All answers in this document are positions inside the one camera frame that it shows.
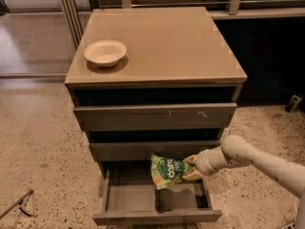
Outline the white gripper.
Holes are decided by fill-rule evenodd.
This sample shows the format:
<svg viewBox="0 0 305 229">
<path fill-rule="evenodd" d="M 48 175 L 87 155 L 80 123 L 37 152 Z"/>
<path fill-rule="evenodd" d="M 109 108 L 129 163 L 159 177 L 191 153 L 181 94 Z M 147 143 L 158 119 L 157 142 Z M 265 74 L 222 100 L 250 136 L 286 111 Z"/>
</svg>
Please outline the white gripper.
<svg viewBox="0 0 305 229">
<path fill-rule="evenodd" d="M 191 155 L 184 159 L 184 162 L 195 165 L 188 172 L 182 175 L 185 180 L 199 180 L 203 176 L 212 175 L 221 169 L 229 168 L 234 163 L 226 156 L 221 147 L 206 149 L 198 155 Z"/>
</svg>

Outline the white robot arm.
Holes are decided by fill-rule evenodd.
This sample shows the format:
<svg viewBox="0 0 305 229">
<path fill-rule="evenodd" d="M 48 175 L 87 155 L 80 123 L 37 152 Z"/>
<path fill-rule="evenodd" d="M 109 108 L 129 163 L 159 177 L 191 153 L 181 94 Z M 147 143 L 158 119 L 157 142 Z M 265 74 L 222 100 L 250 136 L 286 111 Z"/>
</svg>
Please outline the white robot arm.
<svg viewBox="0 0 305 229">
<path fill-rule="evenodd" d="M 259 151 L 239 135 L 228 135 L 213 149 L 199 152 L 184 159 L 192 165 L 182 177 L 186 180 L 201 179 L 219 172 L 253 165 L 299 199 L 295 229 L 305 229 L 305 167 L 279 156 Z"/>
</svg>

